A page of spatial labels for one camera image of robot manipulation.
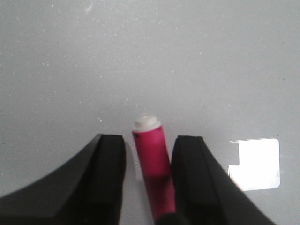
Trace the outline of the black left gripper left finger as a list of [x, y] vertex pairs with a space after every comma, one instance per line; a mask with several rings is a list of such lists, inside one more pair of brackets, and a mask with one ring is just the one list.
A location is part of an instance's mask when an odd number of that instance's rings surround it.
[[43, 178], [0, 199], [3, 225], [117, 225], [126, 147], [120, 135], [96, 135]]

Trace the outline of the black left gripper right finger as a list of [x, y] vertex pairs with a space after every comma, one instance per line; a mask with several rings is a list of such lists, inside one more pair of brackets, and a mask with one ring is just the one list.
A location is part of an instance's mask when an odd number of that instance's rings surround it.
[[272, 225], [234, 184], [201, 136], [179, 135], [172, 152], [176, 212], [189, 225]]

